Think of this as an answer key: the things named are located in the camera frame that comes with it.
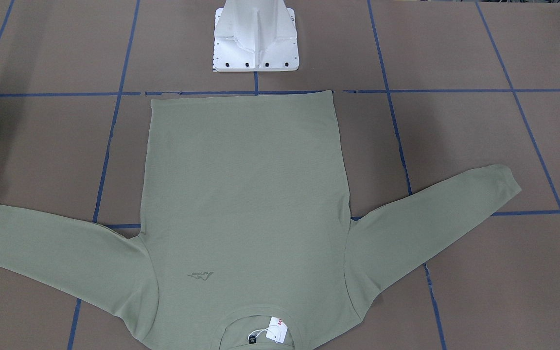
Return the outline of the white shirt price tag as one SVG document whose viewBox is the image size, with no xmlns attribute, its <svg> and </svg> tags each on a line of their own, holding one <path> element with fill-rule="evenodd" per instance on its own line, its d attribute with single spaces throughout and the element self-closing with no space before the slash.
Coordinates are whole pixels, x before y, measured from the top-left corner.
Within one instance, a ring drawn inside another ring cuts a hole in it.
<svg viewBox="0 0 560 350">
<path fill-rule="evenodd" d="M 257 343 L 258 337 L 262 334 L 264 334 L 267 339 L 273 340 L 275 343 L 284 343 L 288 334 L 288 326 L 282 319 L 272 316 L 270 317 L 270 322 L 266 328 L 253 330 L 247 335 L 248 343 Z"/>
</svg>

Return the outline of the olive green long-sleeve shirt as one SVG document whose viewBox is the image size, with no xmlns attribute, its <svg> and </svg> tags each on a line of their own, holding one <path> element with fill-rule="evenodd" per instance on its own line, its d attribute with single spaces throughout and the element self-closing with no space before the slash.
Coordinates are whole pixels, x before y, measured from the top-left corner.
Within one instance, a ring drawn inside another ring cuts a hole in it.
<svg viewBox="0 0 560 350">
<path fill-rule="evenodd" d="M 469 169 L 350 217 L 333 93 L 152 100 L 140 232 L 0 205 L 0 267 L 152 350 L 313 350 L 521 190 Z M 286 323 L 284 343 L 264 334 Z"/>
</svg>

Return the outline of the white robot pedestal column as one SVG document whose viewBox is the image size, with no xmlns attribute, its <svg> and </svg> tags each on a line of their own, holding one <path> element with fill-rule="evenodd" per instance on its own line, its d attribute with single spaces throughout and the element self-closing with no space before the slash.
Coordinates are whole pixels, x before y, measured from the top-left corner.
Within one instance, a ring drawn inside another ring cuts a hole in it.
<svg viewBox="0 0 560 350">
<path fill-rule="evenodd" d="M 227 0 L 214 19 L 213 71 L 298 70 L 296 14 L 283 0 Z"/>
</svg>

